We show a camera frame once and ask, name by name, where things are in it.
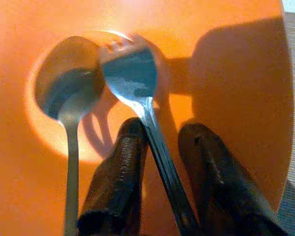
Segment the black object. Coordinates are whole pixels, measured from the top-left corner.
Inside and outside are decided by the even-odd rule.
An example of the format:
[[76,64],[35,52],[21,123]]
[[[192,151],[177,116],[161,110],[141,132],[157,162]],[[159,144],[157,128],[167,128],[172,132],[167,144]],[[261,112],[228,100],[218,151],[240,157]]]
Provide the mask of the black object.
[[110,156],[96,169],[82,214],[81,236],[139,235],[147,138],[138,118],[125,121]]
[[[207,205],[213,198],[234,223],[235,235],[286,236],[275,212],[248,173],[221,138],[202,124],[185,125],[179,133],[179,151],[191,179],[204,232]],[[208,184],[198,187],[201,181]]]

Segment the orange surface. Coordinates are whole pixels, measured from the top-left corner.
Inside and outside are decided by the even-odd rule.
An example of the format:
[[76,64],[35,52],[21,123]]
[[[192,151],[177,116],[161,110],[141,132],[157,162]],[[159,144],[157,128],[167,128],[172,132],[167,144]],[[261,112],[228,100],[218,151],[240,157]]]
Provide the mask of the orange surface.
[[[0,236],[63,232],[66,138],[33,101],[33,85],[44,56],[64,37],[83,35],[98,45],[112,37],[94,30],[139,33],[163,54],[157,116],[189,197],[177,150],[187,121],[219,134],[278,208],[293,130],[279,0],[0,1]],[[106,90],[81,122],[80,207],[94,170],[131,116]],[[143,197],[142,234],[178,235],[150,152]]]

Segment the spoon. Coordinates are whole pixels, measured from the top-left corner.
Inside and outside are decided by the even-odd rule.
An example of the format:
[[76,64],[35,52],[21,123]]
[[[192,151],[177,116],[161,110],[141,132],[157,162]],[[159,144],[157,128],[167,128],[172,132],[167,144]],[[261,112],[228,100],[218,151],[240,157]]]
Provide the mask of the spoon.
[[35,99],[41,110],[64,126],[68,139],[65,236],[77,234],[79,198],[79,121],[92,109],[105,86],[98,67],[98,47],[72,36],[57,44],[43,62]]

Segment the spoon bowl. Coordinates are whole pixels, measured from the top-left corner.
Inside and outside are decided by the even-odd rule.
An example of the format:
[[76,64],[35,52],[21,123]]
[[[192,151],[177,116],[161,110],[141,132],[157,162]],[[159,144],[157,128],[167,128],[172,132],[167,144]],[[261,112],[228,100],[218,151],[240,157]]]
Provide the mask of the spoon bowl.
[[35,84],[41,110],[62,124],[68,139],[68,177],[65,236],[75,236],[78,217],[80,120],[99,100],[105,81],[98,66],[98,47],[92,41],[69,37],[57,44],[42,64]]

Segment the metal fork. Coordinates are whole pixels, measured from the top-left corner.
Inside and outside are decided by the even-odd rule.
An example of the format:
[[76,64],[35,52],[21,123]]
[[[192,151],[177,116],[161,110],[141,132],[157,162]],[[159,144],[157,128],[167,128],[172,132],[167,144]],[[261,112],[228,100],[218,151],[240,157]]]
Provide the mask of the metal fork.
[[157,70],[145,39],[135,35],[131,41],[123,40],[122,44],[112,42],[109,47],[101,49],[100,62],[110,90],[135,111],[145,126],[180,235],[199,235],[199,225],[155,117],[153,96]]

